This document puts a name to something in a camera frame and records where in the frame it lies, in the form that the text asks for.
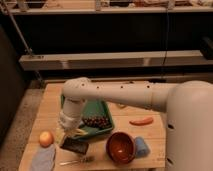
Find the brown bowl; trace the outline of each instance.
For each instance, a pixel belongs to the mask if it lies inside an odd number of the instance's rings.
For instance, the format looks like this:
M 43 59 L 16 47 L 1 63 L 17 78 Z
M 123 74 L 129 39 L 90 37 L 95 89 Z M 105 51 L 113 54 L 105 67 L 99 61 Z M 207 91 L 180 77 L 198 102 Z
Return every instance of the brown bowl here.
M 108 139 L 106 151 L 114 162 L 118 164 L 130 163 L 135 157 L 134 140 L 125 132 L 116 132 Z

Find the gray floor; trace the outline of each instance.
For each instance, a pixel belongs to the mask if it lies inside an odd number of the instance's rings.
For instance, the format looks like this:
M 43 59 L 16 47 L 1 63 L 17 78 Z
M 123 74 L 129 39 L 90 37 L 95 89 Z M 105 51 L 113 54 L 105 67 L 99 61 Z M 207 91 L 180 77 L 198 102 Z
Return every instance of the gray floor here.
M 43 95 L 28 89 L 0 149 L 0 171 L 17 171 Z

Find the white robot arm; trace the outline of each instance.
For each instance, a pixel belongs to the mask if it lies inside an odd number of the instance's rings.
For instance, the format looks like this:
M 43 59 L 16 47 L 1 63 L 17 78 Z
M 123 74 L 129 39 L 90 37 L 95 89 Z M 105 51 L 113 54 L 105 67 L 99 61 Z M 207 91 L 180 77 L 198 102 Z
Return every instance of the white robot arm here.
M 86 100 L 104 100 L 167 113 L 166 171 L 213 170 L 213 85 L 202 81 L 183 84 L 91 83 L 68 80 L 59 123 L 74 130 Z

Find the wooden table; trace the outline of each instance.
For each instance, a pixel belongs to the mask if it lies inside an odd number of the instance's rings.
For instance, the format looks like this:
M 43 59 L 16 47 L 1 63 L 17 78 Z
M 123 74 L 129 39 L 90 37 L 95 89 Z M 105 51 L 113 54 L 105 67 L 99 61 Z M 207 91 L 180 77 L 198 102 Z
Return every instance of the wooden table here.
M 20 171 L 27 171 L 30 167 L 32 158 L 38 149 L 38 137 L 42 131 L 49 130 L 55 134 L 55 129 L 60 111 L 60 93 L 63 84 L 48 84 L 40 108 L 34 122 L 28 144 L 25 148 Z M 107 156 L 105 144 L 109 135 L 102 135 L 90 141 L 88 155 L 94 155 L 95 161 L 91 163 L 76 164 L 73 166 L 59 166 L 60 162 L 76 159 L 79 156 L 73 152 L 60 149 L 56 144 L 56 158 L 54 170 L 113 170 L 113 169 L 139 169 L 139 168 L 161 168 L 165 165 L 165 127 L 164 115 L 157 112 L 147 111 L 139 108 L 125 107 L 119 108 L 114 103 L 108 103 L 112 114 L 116 131 L 124 131 L 133 137 L 142 136 L 151 149 L 151 153 L 140 159 L 135 159 L 128 165 L 117 166 Z M 154 118 L 154 123 L 146 126 L 133 126 L 129 120 L 137 120 L 147 116 Z

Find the plastic tray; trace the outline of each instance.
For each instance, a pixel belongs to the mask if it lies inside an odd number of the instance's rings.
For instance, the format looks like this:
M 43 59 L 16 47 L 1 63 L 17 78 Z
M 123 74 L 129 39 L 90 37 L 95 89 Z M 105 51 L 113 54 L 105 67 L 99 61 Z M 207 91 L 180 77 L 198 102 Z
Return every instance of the plastic tray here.
M 61 96 L 61 107 L 64 103 L 64 96 Z M 99 129 L 89 126 L 81 126 L 80 129 L 85 130 L 88 134 L 83 136 L 75 136 L 73 139 L 88 139 L 97 135 L 109 133 L 114 129 L 114 123 L 109 112 L 108 106 L 106 102 L 94 100 L 94 101 L 87 101 L 87 104 L 83 110 L 83 117 L 90 117 L 90 116 L 105 116 L 109 119 L 109 127 L 106 129 Z

